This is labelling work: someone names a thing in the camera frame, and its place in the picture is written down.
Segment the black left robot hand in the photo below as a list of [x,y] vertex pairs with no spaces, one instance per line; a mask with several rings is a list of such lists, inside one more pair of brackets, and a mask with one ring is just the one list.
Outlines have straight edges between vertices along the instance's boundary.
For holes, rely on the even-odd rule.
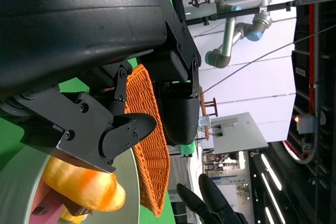
[[[159,120],[124,112],[133,58]],[[1,0],[1,117],[24,129],[24,144],[75,166],[114,172],[159,121],[171,142],[190,144],[200,65],[170,0]]]

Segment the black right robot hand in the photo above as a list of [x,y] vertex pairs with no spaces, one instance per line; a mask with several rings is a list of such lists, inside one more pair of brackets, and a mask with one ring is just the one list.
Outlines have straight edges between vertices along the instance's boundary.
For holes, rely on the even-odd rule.
[[203,198],[178,183],[177,193],[188,209],[200,217],[202,223],[247,223],[245,216],[233,210],[225,196],[206,174],[198,178],[199,188]]

